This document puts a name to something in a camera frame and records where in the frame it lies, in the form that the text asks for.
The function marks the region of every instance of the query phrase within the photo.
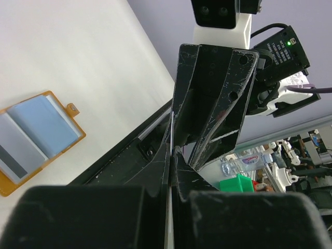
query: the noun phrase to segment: water bottle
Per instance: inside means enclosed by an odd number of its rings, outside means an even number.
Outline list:
[[[254,153],[238,159],[230,159],[222,163],[222,171],[225,176],[236,175],[243,172],[259,170],[265,164],[272,163],[270,154]]]

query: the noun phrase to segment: green container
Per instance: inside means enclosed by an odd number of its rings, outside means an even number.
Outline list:
[[[235,178],[220,181],[220,190],[223,192],[255,192],[252,180],[240,174],[237,174]]]

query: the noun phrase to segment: blue panel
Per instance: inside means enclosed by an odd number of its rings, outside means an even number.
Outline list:
[[[78,135],[43,95],[17,104],[7,112],[48,158],[78,140]]]

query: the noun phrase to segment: screw hole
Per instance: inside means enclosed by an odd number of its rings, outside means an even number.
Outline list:
[[[248,62],[248,57],[247,56],[241,56],[239,61],[240,61],[240,64],[245,65]]]
[[[221,16],[221,17],[225,17],[228,15],[228,9],[226,8],[220,8],[219,11],[218,11],[218,14]]]
[[[229,98],[232,100],[232,101],[235,101],[235,100],[237,100],[238,99],[238,94],[236,93],[236,92],[231,92],[230,94],[229,94]]]
[[[200,11],[201,11],[202,15],[205,15],[205,16],[207,16],[209,14],[209,12],[210,12],[209,8],[207,8],[206,6],[202,6],[200,8]]]

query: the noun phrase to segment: white table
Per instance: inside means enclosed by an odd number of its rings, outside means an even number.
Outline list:
[[[9,197],[65,185],[171,99],[174,82],[127,1],[0,2],[0,109],[51,90],[87,137]]]

